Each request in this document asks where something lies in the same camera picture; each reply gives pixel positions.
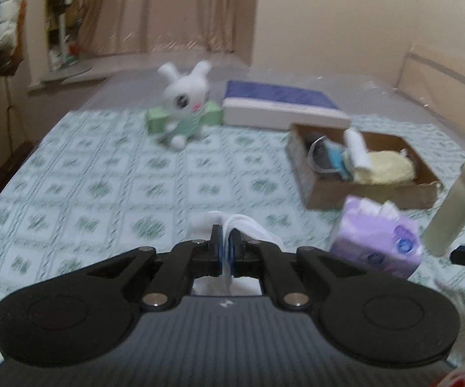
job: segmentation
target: gold curtain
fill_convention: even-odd
[[[82,0],[82,49],[95,55],[234,50],[236,0]]]

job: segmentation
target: green box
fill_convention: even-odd
[[[206,125],[222,125],[223,109],[218,104],[210,100],[207,105],[207,112],[203,116],[203,123]],[[168,114],[162,106],[156,106],[148,109],[146,112],[146,129],[149,134],[160,134],[164,132],[164,124]]]

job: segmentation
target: cream colored bottle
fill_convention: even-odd
[[[465,163],[461,174],[451,187],[426,230],[422,241],[435,256],[445,255],[465,226]]]

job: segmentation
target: bunny ear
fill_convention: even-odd
[[[195,68],[193,68],[192,74],[198,74],[206,77],[208,72],[211,71],[213,65],[209,61],[200,61]]]
[[[163,64],[162,66],[159,67],[157,71],[159,72],[159,74],[166,77],[166,79],[170,83],[174,83],[180,78],[179,70],[171,62],[167,62],[166,64]]]

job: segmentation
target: green patterned tablecloth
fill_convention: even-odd
[[[327,248],[339,212],[302,207],[284,151],[286,133],[221,127],[173,153],[146,135],[144,115],[71,112],[10,181],[0,195],[0,300],[139,245],[169,250],[187,238],[192,214],[211,209],[250,215],[289,251],[302,244]],[[376,115],[354,123],[407,138],[446,187],[465,160],[433,125]],[[409,215],[424,227],[435,210]],[[459,241],[465,243],[465,229]],[[461,362],[465,268],[426,254],[411,279],[444,292],[458,307],[462,330],[450,360]]]

